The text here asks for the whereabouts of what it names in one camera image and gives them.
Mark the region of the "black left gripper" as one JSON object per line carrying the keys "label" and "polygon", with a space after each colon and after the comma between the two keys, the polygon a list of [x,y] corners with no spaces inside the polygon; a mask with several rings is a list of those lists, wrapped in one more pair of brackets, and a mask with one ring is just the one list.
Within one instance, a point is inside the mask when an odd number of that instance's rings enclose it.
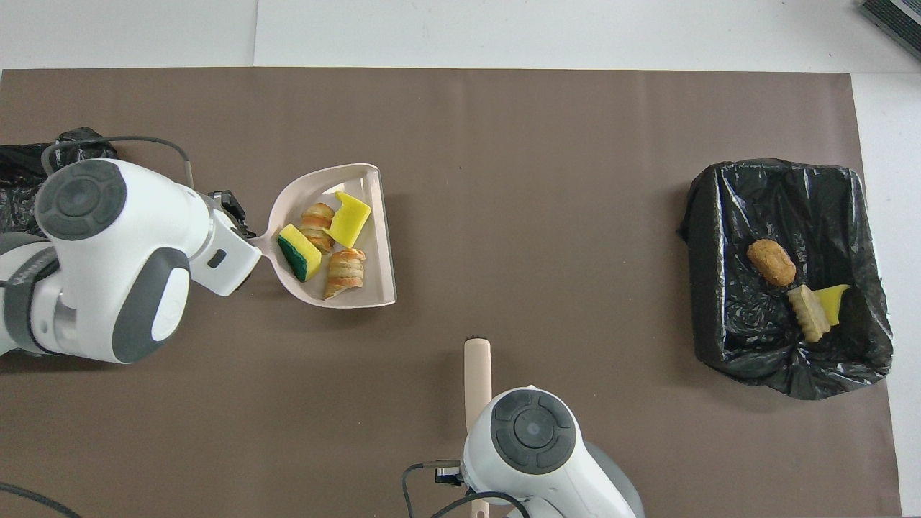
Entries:
{"label": "black left gripper", "polygon": [[209,197],[211,200],[216,202],[217,206],[219,206],[220,209],[224,211],[224,213],[227,214],[233,225],[236,227],[237,232],[239,232],[243,238],[256,237],[256,233],[250,230],[247,226],[245,210],[241,206],[239,200],[237,200],[237,197],[234,196],[232,191],[210,191]]}

